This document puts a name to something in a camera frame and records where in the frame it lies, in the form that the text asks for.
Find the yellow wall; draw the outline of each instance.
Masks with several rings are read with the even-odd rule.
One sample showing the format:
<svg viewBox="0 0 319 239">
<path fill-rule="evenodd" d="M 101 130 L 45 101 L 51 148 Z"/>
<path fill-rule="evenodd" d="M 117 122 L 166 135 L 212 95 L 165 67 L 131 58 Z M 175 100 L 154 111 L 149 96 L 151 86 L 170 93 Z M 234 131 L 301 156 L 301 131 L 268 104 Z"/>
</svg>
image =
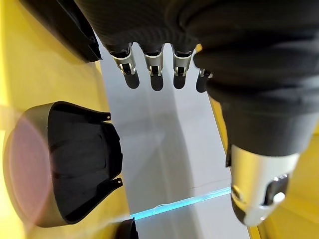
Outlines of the yellow wall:
<svg viewBox="0 0 319 239">
<path fill-rule="evenodd" d="M 4 183 L 6 137 L 26 109 L 68 101 L 108 111 L 99 64 L 86 64 L 57 40 L 19 0 L 0 1 L 0 238 L 108 239 L 116 222 L 129 217 L 125 189 L 108 196 L 81 222 L 39 228 L 15 213 Z"/>
<path fill-rule="evenodd" d="M 317 128 L 315 129 L 314 134 L 319 134 L 319 124 L 317 125 Z"/>
</svg>

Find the yellow surface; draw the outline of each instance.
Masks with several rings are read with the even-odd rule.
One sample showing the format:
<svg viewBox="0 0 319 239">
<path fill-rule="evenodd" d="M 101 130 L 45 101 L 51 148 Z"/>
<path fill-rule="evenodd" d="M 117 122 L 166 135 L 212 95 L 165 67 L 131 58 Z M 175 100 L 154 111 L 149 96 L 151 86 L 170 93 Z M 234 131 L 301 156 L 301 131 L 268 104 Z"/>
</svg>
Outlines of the yellow surface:
<svg viewBox="0 0 319 239">
<path fill-rule="evenodd" d="M 68 101 L 108 111 L 99 64 L 86 64 L 44 28 L 18 0 L 0 1 L 0 238 L 110 239 L 129 216 L 125 189 L 108 196 L 84 220 L 56 228 L 23 224 L 8 197 L 2 154 L 24 110 Z"/>
<path fill-rule="evenodd" d="M 224 149 L 227 132 L 220 104 L 210 99 Z M 285 201 L 260 226 L 249 228 L 251 239 L 319 238 L 319 125 L 301 155 Z"/>
<path fill-rule="evenodd" d="M 202 45 L 201 44 L 197 44 L 196 48 L 195 48 L 195 51 L 196 52 L 200 52 L 202 49 L 203 49 Z"/>
</svg>

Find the silver metal joint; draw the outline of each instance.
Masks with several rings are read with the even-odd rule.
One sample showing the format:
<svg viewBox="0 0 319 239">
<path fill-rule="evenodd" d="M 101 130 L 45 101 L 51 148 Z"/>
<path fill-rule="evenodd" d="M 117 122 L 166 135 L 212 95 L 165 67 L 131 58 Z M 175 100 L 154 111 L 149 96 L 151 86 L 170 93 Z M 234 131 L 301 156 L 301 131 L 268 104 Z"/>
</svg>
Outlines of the silver metal joint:
<svg viewBox="0 0 319 239">
<path fill-rule="evenodd" d="M 182 76 L 186 76 L 186 73 L 189 69 L 191 56 L 192 54 L 190 54 L 187 57 L 179 57 L 179 56 L 176 56 L 175 52 L 173 51 L 173 68 L 174 68 L 175 76 L 178 76 L 181 68 L 182 68 Z"/>
<path fill-rule="evenodd" d="M 200 69 L 199 69 L 199 76 L 200 76 L 200 77 L 204 77 L 204 73 L 205 73 L 205 69 L 204 69 L 204 68 L 200 68 Z M 208 78 L 213 78 L 213 73 L 210 73 L 210 74 L 208 75 Z"/>
<path fill-rule="evenodd" d="M 231 146 L 231 200 L 244 225 L 258 225 L 284 201 L 299 155 L 264 156 Z"/>
<path fill-rule="evenodd" d="M 144 54 L 147 69 L 150 76 L 161 76 L 163 71 L 163 52 L 156 56 L 149 56 Z"/>
<path fill-rule="evenodd" d="M 116 65 L 121 70 L 123 75 L 134 75 L 136 73 L 136 66 L 135 66 L 135 60 L 132 53 L 132 46 L 129 45 L 130 52 L 128 56 L 124 58 L 118 58 L 115 56 L 112 56 Z"/>
</svg>

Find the robotic hand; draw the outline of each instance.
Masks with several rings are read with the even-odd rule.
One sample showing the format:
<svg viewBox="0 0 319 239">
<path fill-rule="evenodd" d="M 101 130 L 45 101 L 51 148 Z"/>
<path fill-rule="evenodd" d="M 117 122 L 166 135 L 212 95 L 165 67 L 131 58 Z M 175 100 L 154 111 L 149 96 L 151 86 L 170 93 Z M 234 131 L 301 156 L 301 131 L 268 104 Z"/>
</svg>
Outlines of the robotic hand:
<svg viewBox="0 0 319 239">
<path fill-rule="evenodd" d="M 178 89 L 196 44 L 202 45 L 194 57 L 196 88 L 207 87 L 222 107 L 234 212 L 247 226 L 264 220 L 284 200 L 318 120 L 319 2 L 75 2 L 131 88 L 139 85 L 132 42 L 144 52 L 156 91 L 163 87 L 163 44 L 173 46 Z"/>
</svg>

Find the black fabric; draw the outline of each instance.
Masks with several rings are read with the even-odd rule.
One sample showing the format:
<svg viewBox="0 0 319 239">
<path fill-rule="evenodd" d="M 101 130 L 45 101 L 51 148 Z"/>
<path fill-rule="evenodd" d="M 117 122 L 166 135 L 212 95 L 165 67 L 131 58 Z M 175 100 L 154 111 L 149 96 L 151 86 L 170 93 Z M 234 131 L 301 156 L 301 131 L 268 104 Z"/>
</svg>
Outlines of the black fabric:
<svg viewBox="0 0 319 239">
<path fill-rule="evenodd" d="M 230 144 L 272 156 L 305 150 L 319 112 L 317 0 L 76 3 L 104 45 L 170 42 L 185 51 L 201 43 L 194 61 L 214 75 L 207 91 L 221 103 Z"/>
<path fill-rule="evenodd" d="M 192 51 L 197 41 L 167 25 L 168 0 L 75 0 L 104 46 L 137 42 L 157 48 L 172 43 L 178 51 Z"/>
</svg>

